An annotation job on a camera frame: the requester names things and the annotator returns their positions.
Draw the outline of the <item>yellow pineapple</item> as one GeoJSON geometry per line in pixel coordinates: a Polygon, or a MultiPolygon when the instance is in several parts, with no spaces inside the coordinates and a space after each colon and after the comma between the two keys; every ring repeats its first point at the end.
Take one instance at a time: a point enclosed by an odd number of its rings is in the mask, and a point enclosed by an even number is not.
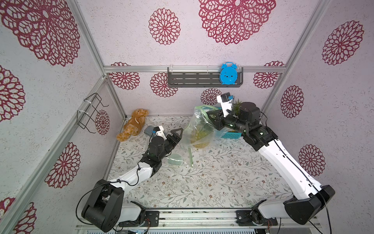
{"type": "Polygon", "coordinates": [[[233,115],[238,116],[240,114],[242,102],[238,99],[236,102],[232,105],[232,112],[233,115]]]}

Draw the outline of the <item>clear zip-top bag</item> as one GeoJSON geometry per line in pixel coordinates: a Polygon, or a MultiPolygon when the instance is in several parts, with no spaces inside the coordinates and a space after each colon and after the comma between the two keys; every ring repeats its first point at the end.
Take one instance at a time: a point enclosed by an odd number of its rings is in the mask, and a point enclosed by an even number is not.
{"type": "Polygon", "coordinates": [[[170,165],[193,167],[192,149],[190,147],[177,146],[167,157],[170,165]]]}
{"type": "Polygon", "coordinates": [[[182,146],[185,148],[204,149],[209,147],[214,140],[220,139],[225,133],[231,131],[227,127],[222,130],[214,128],[207,112],[216,110],[221,110],[221,108],[211,105],[195,106],[194,115],[183,132],[182,146]]]}

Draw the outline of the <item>brownish pineapple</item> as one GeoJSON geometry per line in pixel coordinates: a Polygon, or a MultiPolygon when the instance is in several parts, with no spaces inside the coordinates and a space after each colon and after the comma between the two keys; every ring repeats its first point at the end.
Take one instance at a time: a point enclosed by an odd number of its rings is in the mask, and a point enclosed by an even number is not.
{"type": "Polygon", "coordinates": [[[214,128],[210,124],[199,123],[192,130],[191,144],[196,149],[204,149],[211,143],[213,135],[214,128]]]}

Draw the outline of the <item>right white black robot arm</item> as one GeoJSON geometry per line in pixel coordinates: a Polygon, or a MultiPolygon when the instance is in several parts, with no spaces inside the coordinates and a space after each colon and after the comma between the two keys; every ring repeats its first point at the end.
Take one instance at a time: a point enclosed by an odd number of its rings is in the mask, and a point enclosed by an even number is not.
{"type": "Polygon", "coordinates": [[[209,111],[209,122],[217,130],[229,128],[241,134],[244,141],[265,157],[287,182],[290,198],[262,200],[251,209],[251,220],[260,225],[265,219],[291,218],[300,225],[308,223],[318,212],[327,209],[335,195],[330,185],[321,185],[288,153],[278,136],[260,123],[260,109],[252,102],[243,102],[240,113],[230,109],[209,111]]]}

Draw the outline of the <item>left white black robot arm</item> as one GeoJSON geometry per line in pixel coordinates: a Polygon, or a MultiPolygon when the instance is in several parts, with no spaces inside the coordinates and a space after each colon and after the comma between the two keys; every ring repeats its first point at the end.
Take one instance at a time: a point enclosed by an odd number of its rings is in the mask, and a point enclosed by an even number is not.
{"type": "Polygon", "coordinates": [[[155,175],[183,137],[183,129],[173,129],[167,136],[161,126],[154,128],[147,150],[136,166],[127,173],[112,180],[99,180],[93,189],[86,192],[88,199],[76,214],[79,222],[93,225],[103,232],[115,230],[115,226],[147,228],[153,225],[147,217],[147,209],[136,201],[124,205],[124,196],[141,182],[155,175]]]}

